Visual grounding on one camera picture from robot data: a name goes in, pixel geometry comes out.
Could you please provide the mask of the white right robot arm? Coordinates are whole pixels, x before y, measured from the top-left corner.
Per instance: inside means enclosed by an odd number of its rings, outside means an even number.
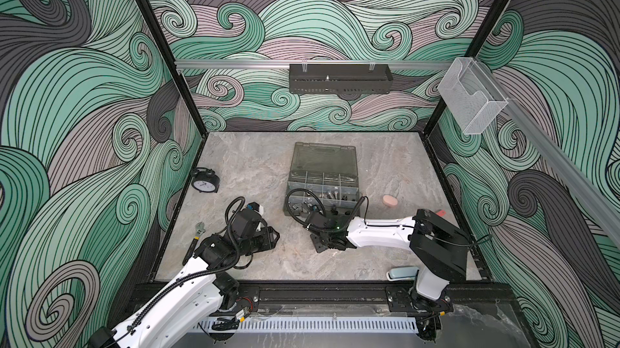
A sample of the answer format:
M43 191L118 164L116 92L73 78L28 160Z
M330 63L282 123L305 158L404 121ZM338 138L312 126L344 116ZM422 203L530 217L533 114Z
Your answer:
M415 278L416 292L428 301L441 301L450 283L467 278L471 239L461 228L425 209L400 219L370 220L356 216L345 223L316 211L302 224L313 234L319 253L324 249L367 247L413 252L423 264Z

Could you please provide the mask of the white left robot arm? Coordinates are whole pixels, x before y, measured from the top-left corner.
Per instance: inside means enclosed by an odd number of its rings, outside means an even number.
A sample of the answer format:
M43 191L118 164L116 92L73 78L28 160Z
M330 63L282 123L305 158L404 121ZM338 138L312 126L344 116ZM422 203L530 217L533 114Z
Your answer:
M241 322L256 301L243 296L240 283L228 270L242 256L275 248L279 233L263 218L264 207L255 202L245 205L227 219L224 233L192 241L179 273L132 316L115 328L94 332L87 347L171 347L205 317L215 312L232 312Z

